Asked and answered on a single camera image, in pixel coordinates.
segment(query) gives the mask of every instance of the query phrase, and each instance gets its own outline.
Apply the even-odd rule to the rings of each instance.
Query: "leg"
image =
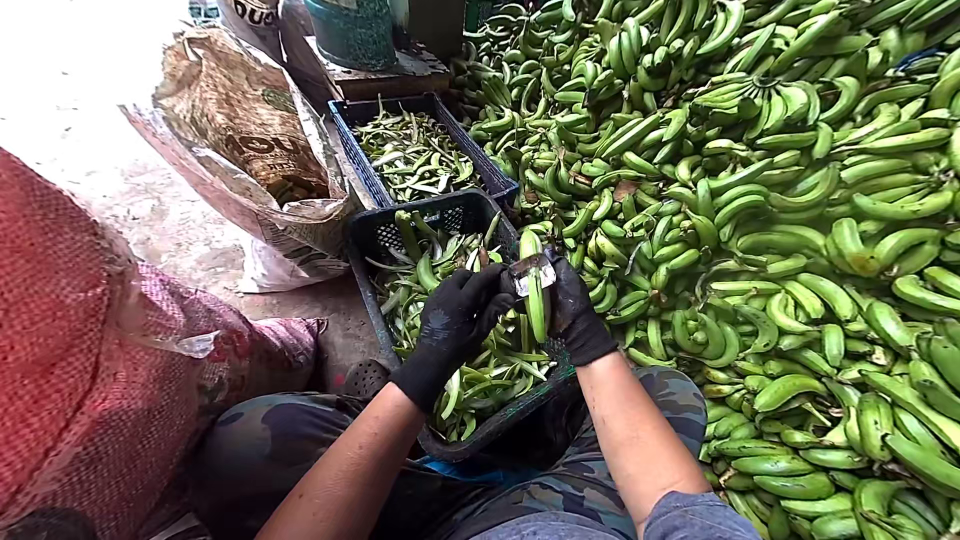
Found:
[[[707,426],[700,389],[686,375],[670,368],[635,368],[634,374],[696,456]],[[507,490],[472,514],[462,513],[458,516],[460,525],[450,538],[470,538],[514,518],[549,511],[579,514],[612,528],[624,538],[636,538],[633,520],[616,492],[589,417],[552,469]]]
[[[215,538],[253,538],[367,400],[316,393],[261,396],[217,421],[191,465],[192,499]],[[498,488],[407,460],[372,538],[422,538]]]

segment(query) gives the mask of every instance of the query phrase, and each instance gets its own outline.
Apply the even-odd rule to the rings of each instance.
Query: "red sack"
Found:
[[[254,323],[136,262],[3,149],[0,193],[0,530],[56,509],[131,538],[221,412],[303,388],[318,321]]]

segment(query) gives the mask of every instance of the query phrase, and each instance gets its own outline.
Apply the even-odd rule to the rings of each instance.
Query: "hand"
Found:
[[[547,287],[553,308],[550,334],[564,342],[570,363],[585,366],[616,351],[616,341],[593,310],[587,284],[553,246],[547,246],[544,253],[557,274],[556,282]]]
[[[420,312],[420,339],[403,365],[390,375],[417,406],[430,414],[444,384],[480,344],[516,298],[500,291],[507,267],[491,264],[482,272],[457,270],[440,283]]]

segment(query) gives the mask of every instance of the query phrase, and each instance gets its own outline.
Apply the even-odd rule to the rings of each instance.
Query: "knee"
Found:
[[[336,397],[272,394],[236,405],[214,424],[195,459],[198,477],[235,485],[309,468],[349,425]]]
[[[704,395],[690,377],[663,366],[638,368],[635,374],[664,414],[707,423]]]

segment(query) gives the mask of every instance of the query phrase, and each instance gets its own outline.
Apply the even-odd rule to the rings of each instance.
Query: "black plastic crate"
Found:
[[[387,248],[402,248],[403,245],[394,224],[394,212],[398,209],[419,210],[431,226],[450,233],[483,233],[499,211],[496,202],[486,193],[478,189],[466,189],[390,209],[368,210],[349,219],[347,253],[350,266],[380,342],[381,359],[391,371],[400,366],[400,359],[393,351],[394,338],[380,314],[376,289],[372,283],[378,269],[364,257],[385,264],[396,263]],[[506,216],[501,216],[492,243],[503,246],[501,253],[505,261],[516,259],[516,230]],[[427,426],[420,432],[418,440],[428,454],[440,460],[466,459],[575,381],[573,367],[565,361],[560,362],[550,371],[546,381],[506,404],[477,426],[476,431],[466,441],[447,443]]]
[[[370,159],[360,149],[359,142],[350,130],[351,127],[363,126],[373,120],[380,112],[379,105],[376,101],[347,103],[337,100],[330,100],[328,105],[333,121],[337,126],[337,132],[344,143],[344,149],[347,151],[347,157],[357,176],[360,177],[360,181],[363,182],[379,207],[385,209],[394,206],[396,201],[387,193],[379,175],[373,170]],[[497,204],[501,207],[507,207],[513,203],[519,191],[519,185],[503,174],[500,167],[487,158],[483,149],[470,138],[470,135],[464,131],[464,128],[450,114],[450,111],[444,107],[437,94],[428,93],[412,97],[384,99],[383,107],[394,114],[400,114],[401,108],[408,112],[426,112],[443,124],[450,138],[473,161],[473,168],[479,173],[480,179],[483,180],[484,189]]]

